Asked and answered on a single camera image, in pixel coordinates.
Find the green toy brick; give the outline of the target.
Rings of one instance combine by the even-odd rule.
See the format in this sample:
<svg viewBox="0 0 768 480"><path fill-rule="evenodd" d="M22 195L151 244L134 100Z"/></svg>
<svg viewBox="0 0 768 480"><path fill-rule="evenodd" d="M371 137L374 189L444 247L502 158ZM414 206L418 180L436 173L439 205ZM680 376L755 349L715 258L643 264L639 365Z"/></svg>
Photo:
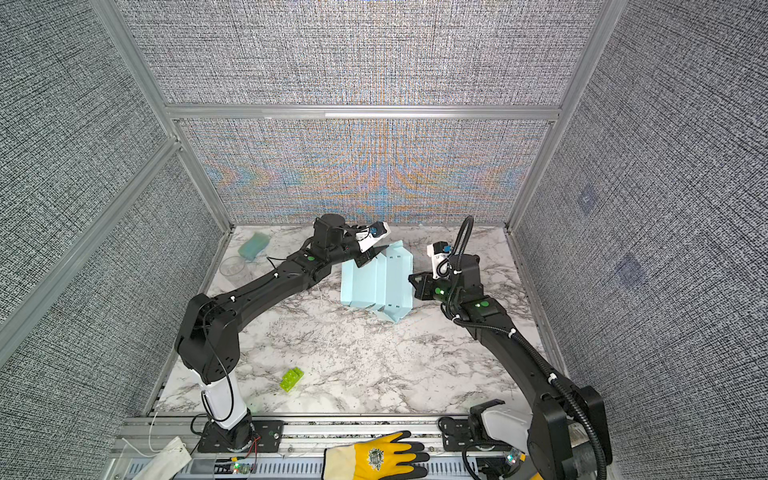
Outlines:
<svg viewBox="0 0 768 480"><path fill-rule="evenodd" d="M303 377L304 371L299 367L293 367L283 374L279 386L284 392L290 392Z"/></svg>

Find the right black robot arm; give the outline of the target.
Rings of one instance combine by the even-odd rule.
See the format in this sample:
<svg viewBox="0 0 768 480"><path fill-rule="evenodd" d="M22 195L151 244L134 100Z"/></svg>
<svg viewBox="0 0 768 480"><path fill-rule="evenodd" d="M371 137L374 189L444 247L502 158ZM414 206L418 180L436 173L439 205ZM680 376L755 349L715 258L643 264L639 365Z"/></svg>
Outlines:
<svg viewBox="0 0 768 480"><path fill-rule="evenodd" d="M604 401L552 366L524 337L499 301L484 291L480 258L450 256L447 273L411 274L420 300L440 303L445 317L488 349L522 391L531 409L522 449L544 479L608 477L612 450Z"/></svg>

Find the white paper tag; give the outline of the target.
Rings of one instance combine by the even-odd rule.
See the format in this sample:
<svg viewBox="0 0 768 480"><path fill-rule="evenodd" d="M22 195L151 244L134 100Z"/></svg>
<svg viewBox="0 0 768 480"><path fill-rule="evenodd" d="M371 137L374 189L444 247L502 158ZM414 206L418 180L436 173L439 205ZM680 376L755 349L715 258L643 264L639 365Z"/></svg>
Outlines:
<svg viewBox="0 0 768 480"><path fill-rule="evenodd" d="M174 437L134 477L135 480L170 480L192 461L190 451L180 437Z"/></svg>

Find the yellow black work glove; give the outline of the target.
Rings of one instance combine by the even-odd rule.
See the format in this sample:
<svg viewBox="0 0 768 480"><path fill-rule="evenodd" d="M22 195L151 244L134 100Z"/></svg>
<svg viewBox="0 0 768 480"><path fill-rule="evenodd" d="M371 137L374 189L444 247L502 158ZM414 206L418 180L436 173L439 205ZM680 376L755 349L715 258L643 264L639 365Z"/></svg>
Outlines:
<svg viewBox="0 0 768 480"><path fill-rule="evenodd" d="M430 455L411 432L397 431L372 440L326 449L321 478L324 480L423 479Z"/></svg>

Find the light blue paper box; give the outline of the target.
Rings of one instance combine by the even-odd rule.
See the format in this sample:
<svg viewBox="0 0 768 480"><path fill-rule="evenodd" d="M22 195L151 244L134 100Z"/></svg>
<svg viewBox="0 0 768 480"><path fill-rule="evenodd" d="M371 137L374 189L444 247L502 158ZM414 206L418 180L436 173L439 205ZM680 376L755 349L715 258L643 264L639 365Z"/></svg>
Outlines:
<svg viewBox="0 0 768 480"><path fill-rule="evenodd" d="M341 304L398 323L413 308L411 274L413 255L402 241L390 244L362 267L347 261L341 267Z"/></svg>

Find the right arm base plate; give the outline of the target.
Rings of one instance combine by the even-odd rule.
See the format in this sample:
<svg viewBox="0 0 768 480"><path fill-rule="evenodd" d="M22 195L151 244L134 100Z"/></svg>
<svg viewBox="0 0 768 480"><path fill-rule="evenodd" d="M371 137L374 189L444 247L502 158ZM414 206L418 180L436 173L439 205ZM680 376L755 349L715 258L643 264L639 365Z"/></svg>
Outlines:
<svg viewBox="0 0 768 480"><path fill-rule="evenodd" d="M445 451L460 453L467 451L502 451L510 446L487 437L476 420L469 417L443 416L437 421L441 432L442 446Z"/></svg>

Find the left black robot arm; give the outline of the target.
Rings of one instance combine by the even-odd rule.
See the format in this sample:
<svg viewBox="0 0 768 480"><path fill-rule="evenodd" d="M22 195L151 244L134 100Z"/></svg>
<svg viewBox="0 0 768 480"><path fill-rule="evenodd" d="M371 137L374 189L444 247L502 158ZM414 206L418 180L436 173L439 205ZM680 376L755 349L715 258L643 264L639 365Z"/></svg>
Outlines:
<svg viewBox="0 0 768 480"><path fill-rule="evenodd" d="M229 432L249 415L234 376L240 332L278 303L314 287L335 265L367 264L384 250L379 242L390 232L384 221L351 225L338 214L324 214L315 219L312 236L268 273L230 292L198 294L188 302L175 350L197 376L210 421Z"/></svg>

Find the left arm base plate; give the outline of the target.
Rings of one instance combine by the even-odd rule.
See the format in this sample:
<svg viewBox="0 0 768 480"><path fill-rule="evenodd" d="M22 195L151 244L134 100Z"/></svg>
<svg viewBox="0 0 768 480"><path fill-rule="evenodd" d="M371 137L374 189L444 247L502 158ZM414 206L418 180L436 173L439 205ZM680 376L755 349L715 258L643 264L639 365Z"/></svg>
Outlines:
<svg viewBox="0 0 768 480"><path fill-rule="evenodd" d="M231 430L208 422L201 434L197 450L201 453L245 454L276 453L282 441L285 423L280 420L242 420Z"/></svg>

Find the teal sponge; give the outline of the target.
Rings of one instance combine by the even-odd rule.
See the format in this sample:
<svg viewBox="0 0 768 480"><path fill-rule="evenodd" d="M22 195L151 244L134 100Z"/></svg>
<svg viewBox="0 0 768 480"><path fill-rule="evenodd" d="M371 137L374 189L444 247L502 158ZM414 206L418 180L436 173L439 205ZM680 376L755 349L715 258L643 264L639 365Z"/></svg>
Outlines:
<svg viewBox="0 0 768 480"><path fill-rule="evenodd" d="M238 255L248 262L254 261L270 243L270 236L261 232L255 232L238 248Z"/></svg>

